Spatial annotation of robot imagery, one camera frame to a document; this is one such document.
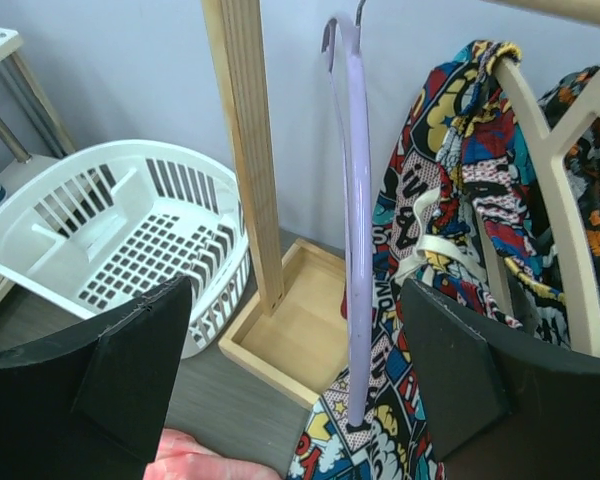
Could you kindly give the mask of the lilac plastic hanger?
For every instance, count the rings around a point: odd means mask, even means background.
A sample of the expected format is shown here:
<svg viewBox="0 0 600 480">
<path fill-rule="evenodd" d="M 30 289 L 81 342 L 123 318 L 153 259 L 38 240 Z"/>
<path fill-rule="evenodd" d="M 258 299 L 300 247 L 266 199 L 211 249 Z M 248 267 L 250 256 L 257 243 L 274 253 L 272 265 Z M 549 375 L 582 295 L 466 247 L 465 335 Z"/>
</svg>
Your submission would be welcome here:
<svg viewBox="0 0 600 480">
<path fill-rule="evenodd" d="M 353 18 L 333 15 L 325 25 L 321 53 L 325 58 L 338 124 L 344 175 L 346 316 L 348 322 L 348 424 L 363 424 L 371 371 L 373 247 L 371 149 L 366 81 L 361 53 L 365 3 Z M 348 112 L 344 113 L 334 79 L 336 39 L 345 53 Z"/>
</svg>

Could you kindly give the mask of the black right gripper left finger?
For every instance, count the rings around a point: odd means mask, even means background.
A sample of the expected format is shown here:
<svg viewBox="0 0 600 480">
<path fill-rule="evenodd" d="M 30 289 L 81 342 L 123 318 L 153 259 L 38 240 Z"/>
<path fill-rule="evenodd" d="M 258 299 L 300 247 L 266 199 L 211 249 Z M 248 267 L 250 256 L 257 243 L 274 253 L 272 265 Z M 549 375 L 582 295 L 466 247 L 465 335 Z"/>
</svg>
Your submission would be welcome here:
<svg viewBox="0 0 600 480">
<path fill-rule="evenodd" d="M 175 277 L 0 351 L 0 479 L 140 479 L 153 462 L 192 309 Z"/>
</svg>

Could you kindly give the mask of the beige wooden hanger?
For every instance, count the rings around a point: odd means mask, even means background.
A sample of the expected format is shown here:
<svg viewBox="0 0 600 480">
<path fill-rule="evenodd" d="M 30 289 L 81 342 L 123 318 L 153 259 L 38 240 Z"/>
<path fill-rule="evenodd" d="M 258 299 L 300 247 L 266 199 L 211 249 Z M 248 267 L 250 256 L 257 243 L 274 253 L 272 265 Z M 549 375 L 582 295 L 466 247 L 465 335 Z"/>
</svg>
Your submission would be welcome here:
<svg viewBox="0 0 600 480">
<path fill-rule="evenodd" d="M 572 349 L 600 358 L 600 300 L 578 202 L 572 195 L 564 157 L 600 118 L 600 71 L 560 122 L 551 129 L 515 63 L 500 60 L 494 75 L 511 102 L 525 137 L 557 246 Z"/>
</svg>

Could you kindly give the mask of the white side shelf table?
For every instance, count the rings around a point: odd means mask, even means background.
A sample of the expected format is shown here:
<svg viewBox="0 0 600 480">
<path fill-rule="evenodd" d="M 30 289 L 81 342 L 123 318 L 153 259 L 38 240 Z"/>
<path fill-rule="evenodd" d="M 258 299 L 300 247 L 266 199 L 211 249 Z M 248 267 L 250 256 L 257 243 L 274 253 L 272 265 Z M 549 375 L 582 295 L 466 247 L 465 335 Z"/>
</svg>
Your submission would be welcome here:
<svg viewBox="0 0 600 480">
<path fill-rule="evenodd" d="M 37 154 L 26 148 L 0 116 L 0 141 L 13 159 L 0 172 L 0 184 L 13 195 L 36 175 L 59 159 L 76 151 L 64 122 L 19 50 L 24 41 L 19 32 L 0 27 L 0 84 L 9 100 L 18 106 L 47 151 Z"/>
</svg>

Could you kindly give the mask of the comic print shorts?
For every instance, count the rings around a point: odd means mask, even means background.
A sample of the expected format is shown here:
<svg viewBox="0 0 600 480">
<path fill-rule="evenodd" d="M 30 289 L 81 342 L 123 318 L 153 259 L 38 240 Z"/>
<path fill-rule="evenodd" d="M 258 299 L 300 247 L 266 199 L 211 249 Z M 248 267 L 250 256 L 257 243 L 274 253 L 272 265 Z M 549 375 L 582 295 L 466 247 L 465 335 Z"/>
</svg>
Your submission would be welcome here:
<svg viewBox="0 0 600 480">
<path fill-rule="evenodd" d="M 562 293 L 540 249 L 536 173 L 494 69 L 510 42 L 475 40 L 435 67 L 385 171 L 372 220 L 371 377 L 363 423 L 347 423 L 350 376 L 314 404 L 292 479 L 442 479 L 403 329 L 402 283 L 419 280 L 539 340 L 570 344 Z"/>
</svg>

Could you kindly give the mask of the wooden clothes rack stand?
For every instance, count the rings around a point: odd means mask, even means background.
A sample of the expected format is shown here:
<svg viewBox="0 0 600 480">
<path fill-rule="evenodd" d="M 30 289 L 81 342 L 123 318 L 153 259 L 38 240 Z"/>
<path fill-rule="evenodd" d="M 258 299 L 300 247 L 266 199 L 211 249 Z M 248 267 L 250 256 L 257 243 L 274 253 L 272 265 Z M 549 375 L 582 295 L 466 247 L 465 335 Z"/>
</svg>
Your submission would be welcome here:
<svg viewBox="0 0 600 480">
<path fill-rule="evenodd" d="M 260 4 L 202 4 L 257 290 L 223 354 L 305 409 L 344 368 L 344 262 L 299 238 L 281 249 Z"/>
</svg>

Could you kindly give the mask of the pink patterned shorts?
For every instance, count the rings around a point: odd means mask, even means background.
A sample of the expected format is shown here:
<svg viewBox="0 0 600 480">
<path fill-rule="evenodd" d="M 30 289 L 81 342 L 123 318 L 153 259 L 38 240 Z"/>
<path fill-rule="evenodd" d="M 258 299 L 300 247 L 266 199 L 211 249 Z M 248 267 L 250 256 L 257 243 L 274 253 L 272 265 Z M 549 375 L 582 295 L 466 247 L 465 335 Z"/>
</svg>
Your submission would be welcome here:
<svg viewBox="0 0 600 480">
<path fill-rule="evenodd" d="M 165 428 L 155 460 L 145 469 L 144 480 L 280 480 L 270 467 L 225 458 L 199 444 L 184 432 Z"/>
</svg>

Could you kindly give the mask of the white plastic laundry basket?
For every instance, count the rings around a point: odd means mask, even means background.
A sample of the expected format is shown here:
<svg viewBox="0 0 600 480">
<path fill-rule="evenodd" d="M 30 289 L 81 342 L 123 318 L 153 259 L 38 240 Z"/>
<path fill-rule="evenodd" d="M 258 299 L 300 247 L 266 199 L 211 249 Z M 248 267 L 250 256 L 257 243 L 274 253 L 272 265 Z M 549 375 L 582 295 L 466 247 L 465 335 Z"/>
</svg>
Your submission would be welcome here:
<svg viewBox="0 0 600 480">
<path fill-rule="evenodd" d="M 122 140 L 81 150 L 0 207 L 0 275 L 79 318 L 189 277 L 187 358 L 229 322 L 249 274 L 235 174 L 177 145 Z"/>
</svg>

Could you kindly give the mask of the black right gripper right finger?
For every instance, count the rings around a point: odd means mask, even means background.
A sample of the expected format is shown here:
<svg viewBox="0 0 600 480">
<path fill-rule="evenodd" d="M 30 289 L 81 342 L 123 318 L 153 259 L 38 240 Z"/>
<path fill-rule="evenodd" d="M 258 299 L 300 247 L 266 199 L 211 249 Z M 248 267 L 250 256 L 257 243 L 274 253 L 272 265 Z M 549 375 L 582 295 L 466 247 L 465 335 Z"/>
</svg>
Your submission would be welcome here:
<svg viewBox="0 0 600 480">
<path fill-rule="evenodd" d="M 600 479 L 600 359 L 401 291 L 436 458 L 451 479 Z"/>
</svg>

